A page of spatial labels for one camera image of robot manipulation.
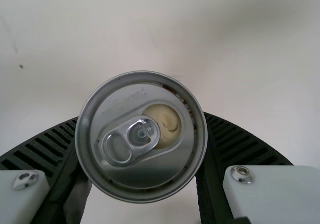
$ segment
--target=can lid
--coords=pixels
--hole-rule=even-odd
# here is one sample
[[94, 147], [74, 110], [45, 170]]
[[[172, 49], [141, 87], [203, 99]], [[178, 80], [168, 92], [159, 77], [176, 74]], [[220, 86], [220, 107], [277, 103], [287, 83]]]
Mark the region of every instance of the can lid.
[[[131, 72], [103, 84], [86, 103], [76, 130], [77, 153], [86, 174], [107, 194], [125, 200], [146, 198], [141, 191], [165, 186], [190, 162], [198, 136], [190, 108], [170, 88], [174, 83], [158, 73]], [[168, 106], [178, 116], [170, 131], [179, 134], [162, 148], [161, 140], [172, 137], [163, 132], [170, 121], [159, 123], [150, 115], [150, 107], [156, 105]], [[159, 198], [163, 191], [151, 196]]]

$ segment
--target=silver can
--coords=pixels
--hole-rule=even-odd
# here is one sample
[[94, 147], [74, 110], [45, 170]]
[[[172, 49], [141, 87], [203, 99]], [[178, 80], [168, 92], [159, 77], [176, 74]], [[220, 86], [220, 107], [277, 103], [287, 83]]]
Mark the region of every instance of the silver can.
[[206, 151], [200, 104], [177, 80], [150, 71], [116, 76], [85, 104], [75, 146], [89, 179], [126, 202], [149, 203], [183, 189]]

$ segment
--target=white wall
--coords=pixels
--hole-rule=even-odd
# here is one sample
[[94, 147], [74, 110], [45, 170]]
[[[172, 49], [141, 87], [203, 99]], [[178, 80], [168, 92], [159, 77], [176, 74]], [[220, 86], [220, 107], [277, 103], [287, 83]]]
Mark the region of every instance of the white wall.
[[[0, 0], [0, 154], [78, 116], [130, 70], [181, 80], [203, 109], [320, 168], [319, 0]], [[83, 223], [199, 223], [195, 180], [134, 205], [94, 188]]]

